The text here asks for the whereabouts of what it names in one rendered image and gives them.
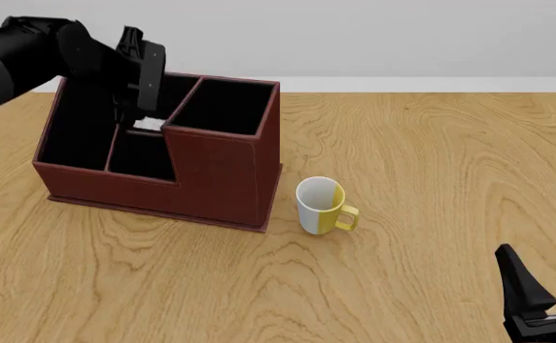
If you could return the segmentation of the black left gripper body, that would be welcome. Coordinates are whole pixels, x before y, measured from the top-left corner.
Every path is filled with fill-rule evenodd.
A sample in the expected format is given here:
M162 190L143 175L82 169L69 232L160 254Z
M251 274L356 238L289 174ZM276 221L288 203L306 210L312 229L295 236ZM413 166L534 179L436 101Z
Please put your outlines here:
M136 105L142 111L156 111L162 79L165 73L166 50L163 45L142 40L137 44L139 59L134 59L138 73L129 83L130 91L136 93Z

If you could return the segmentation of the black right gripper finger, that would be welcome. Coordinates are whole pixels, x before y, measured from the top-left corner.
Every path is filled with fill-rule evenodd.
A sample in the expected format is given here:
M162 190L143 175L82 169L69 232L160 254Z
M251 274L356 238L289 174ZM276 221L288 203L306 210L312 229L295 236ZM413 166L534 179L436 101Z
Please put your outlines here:
M556 298L527 270L508 244L495 251L502 279L505 316L547 316Z

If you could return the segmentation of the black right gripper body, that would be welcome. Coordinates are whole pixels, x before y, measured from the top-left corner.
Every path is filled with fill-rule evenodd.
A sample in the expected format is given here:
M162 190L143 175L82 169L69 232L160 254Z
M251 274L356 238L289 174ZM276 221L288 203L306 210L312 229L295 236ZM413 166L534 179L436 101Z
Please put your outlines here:
M504 313L504 326L512 343L556 343L556 314L542 319L523 319Z

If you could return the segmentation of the book with white pages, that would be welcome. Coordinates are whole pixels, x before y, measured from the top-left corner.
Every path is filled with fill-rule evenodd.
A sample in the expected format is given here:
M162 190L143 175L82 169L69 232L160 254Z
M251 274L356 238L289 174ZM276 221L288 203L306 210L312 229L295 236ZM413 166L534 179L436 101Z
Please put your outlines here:
M126 130L126 133L140 136L163 136L162 128L165 125L165 119L157 119L146 116L144 119L135 120L132 127Z

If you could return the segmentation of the red-brown desk caddy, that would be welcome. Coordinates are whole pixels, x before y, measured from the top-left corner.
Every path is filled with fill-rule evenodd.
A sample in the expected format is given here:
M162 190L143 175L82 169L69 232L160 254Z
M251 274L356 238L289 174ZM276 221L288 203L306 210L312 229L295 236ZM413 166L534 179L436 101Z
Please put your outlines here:
M50 199L263 232L280 162L278 82L167 73L158 131L107 91L60 83L32 164Z

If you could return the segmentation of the white and yellow mug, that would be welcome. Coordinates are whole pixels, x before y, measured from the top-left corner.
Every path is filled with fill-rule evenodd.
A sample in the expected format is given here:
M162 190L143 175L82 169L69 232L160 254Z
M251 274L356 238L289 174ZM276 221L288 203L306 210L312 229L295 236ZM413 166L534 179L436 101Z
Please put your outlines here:
M299 223L307 233L323 235L338 228L353 231L360 211L346 204L344 188L325 176L304 179L295 191Z

